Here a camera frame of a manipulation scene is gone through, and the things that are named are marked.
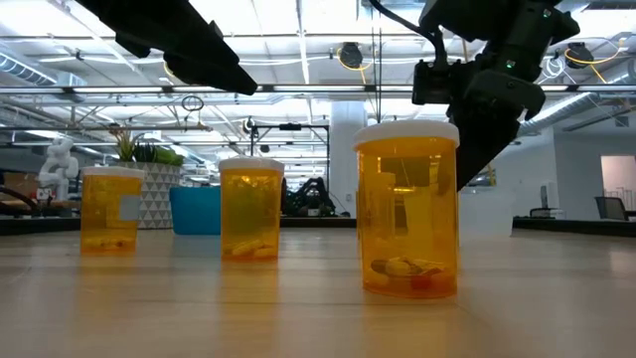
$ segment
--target humanoid robot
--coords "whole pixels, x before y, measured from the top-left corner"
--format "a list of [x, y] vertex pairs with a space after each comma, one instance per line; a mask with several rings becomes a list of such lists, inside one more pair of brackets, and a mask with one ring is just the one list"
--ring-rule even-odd
[[41, 187], [56, 187], [56, 200], [69, 199], [69, 179], [75, 178], [80, 172], [78, 160], [71, 156], [73, 141], [68, 138], [56, 138], [47, 149], [47, 161], [40, 169], [38, 181]]

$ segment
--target office chair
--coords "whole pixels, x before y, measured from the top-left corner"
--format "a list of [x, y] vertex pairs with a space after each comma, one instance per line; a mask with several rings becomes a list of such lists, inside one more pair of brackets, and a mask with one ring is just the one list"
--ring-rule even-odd
[[620, 198], [594, 197], [601, 219], [629, 221], [625, 206]]

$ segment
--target red object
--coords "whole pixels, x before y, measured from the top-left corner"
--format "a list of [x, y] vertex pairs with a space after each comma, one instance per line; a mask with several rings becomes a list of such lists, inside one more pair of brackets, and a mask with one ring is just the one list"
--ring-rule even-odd
[[412, 289], [428, 289], [430, 287], [430, 275], [415, 275], [410, 278], [410, 288]]

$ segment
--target blue container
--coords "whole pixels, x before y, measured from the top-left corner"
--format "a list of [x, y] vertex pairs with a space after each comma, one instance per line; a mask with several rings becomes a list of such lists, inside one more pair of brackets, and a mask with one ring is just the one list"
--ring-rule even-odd
[[221, 234], [221, 187], [172, 188], [170, 206], [175, 234]]

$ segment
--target column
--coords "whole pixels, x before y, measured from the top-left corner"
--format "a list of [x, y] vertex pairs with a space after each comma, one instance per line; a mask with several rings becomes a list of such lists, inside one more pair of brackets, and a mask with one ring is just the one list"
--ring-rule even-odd
[[363, 101], [332, 102], [330, 125], [329, 186], [332, 194], [331, 200], [336, 205], [338, 213], [347, 211], [351, 213], [352, 218], [356, 218], [358, 157], [353, 146], [354, 134], [367, 125], [365, 103]]

